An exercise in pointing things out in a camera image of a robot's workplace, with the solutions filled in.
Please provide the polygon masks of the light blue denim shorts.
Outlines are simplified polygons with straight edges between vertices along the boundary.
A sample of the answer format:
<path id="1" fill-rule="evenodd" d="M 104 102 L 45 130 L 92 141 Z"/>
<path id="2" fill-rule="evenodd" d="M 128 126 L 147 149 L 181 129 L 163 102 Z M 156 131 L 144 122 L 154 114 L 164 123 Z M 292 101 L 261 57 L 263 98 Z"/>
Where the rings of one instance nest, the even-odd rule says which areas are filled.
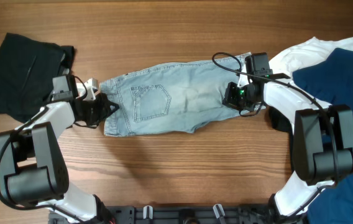
<path id="1" fill-rule="evenodd" d="M 239 115 L 222 104 L 229 82 L 247 54 L 186 63 L 163 63 L 100 84 L 119 109 L 105 120 L 104 134 L 126 137 L 172 131 L 193 133 L 212 121 Z"/>

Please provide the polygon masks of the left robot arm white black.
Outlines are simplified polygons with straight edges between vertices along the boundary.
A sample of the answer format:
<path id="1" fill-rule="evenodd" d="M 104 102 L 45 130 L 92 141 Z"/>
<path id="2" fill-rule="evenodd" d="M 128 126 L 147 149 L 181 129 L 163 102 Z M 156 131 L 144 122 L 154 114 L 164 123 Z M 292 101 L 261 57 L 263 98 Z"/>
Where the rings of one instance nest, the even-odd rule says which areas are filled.
<path id="1" fill-rule="evenodd" d="M 68 223 L 115 223 L 97 196 L 70 183 L 58 145 L 64 130 L 82 121 L 95 129 L 119 108 L 96 79 L 76 79 L 54 78 L 50 102 L 26 123 L 0 133 L 0 201 L 14 210 L 47 208 Z"/>

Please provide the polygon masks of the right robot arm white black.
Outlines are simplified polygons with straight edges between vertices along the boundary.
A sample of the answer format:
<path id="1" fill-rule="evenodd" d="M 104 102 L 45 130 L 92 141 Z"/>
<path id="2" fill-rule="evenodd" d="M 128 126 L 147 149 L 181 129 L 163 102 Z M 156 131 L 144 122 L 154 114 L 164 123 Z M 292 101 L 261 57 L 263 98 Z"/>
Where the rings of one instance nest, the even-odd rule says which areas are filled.
<path id="1" fill-rule="evenodd" d="M 291 223 L 303 218 L 311 202 L 353 173 L 353 112 L 332 105 L 298 88 L 284 73 L 250 74 L 246 85 L 230 82 L 223 104 L 238 112 L 267 105 L 287 119 L 293 133 L 293 173 L 270 197 L 267 218 Z"/>

